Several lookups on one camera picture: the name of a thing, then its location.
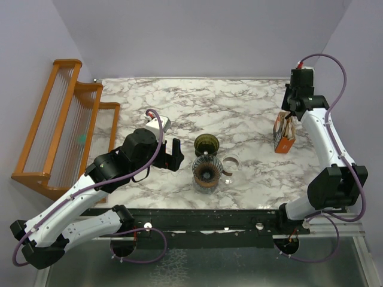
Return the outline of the orange coffee filter box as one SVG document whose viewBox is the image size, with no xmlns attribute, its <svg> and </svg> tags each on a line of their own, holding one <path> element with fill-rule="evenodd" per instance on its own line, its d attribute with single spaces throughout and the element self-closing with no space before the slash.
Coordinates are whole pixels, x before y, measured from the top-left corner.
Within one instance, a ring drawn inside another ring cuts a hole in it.
<svg viewBox="0 0 383 287">
<path fill-rule="evenodd" d="M 273 126 L 273 146 L 275 153 L 287 154 L 296 140 L 293 118 L 288 112 L 280 111 Z"/>
</svg>

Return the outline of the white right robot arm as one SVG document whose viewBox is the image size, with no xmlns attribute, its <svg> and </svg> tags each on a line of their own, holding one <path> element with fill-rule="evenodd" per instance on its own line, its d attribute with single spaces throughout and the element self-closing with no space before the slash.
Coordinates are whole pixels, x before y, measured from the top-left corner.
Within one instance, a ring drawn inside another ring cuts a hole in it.
<svg viewBox="0 0 383 287">
<path fill-rule="evenodd" d="M 285 206 L 285 213 L 275 218 L 282 234 L 296 228 L 296 220 L 316 211 L 330 211 L 355 205 L 359 188 L 368 177 L 365 166 L 359 166 L 347 153 L 329 114 L 326 98 L 314 93 L 314 71 L 292 69 L 286 85 L 282 110 L 296 117 L 307 131 L 320 164 L 320 173 L 308 185 L 305 196 Z"/>
</svg>

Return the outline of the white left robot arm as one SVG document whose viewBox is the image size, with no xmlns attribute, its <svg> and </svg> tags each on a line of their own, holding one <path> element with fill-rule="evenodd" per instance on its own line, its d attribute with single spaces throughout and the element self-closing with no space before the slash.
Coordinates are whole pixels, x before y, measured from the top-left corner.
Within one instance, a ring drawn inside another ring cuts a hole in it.
<svg viewBox="0 0 383 287">
<path fill-rule="evenodd" d="M 122 146 L 97 156 L 73 187 L 45 211 L 10 225 L 18 241 L 13 264 L 41 270 L 56 263 L 71 248 L 95 237 L 129 234 L 136 226 L 135 219 L 123 205 L 87 220 L 75 219 L 118 187 L 134 182 L 140 172 L 149 172 L 151 166 L 176 172 L 183 160 L 179 139 L 173 139 L 172 152 L 168 154 L 162 135 L 136 129 Z"/>
</svg>

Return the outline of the clear glass carafe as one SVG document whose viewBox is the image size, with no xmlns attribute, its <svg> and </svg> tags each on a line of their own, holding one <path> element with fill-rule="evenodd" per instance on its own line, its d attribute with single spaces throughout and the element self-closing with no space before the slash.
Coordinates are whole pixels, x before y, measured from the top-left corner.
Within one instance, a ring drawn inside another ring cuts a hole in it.
<svg viewBox="0 0 383 287">
<path fill-rule="evenodd" d="M 197 181 L 194 180 L 193 181 L 193 187 L 199 193 L 202 193 L 202 194 L 212 194 L 218 188 L 218 182 L 216 182 L 212 186 L 208 186 L 207 187 L 207 186 L 203 186 L 203 185 L 199 184 Z"/>
</svg>

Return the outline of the brown wooden dripper collar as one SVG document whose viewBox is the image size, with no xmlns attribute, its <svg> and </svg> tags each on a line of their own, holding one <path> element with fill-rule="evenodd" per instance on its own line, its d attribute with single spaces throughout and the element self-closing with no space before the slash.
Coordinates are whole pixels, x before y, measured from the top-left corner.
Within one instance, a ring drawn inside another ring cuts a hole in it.
<svg viewBox="0 0 383 287">
<path fill-rule="evenodd" d="M 212 170 L 203 170 L 202 172 L 194 175 L 194 180 L 203 186 L 212 186 L 219 182 L 221 172 L 213 172 Z"/>
</svg>

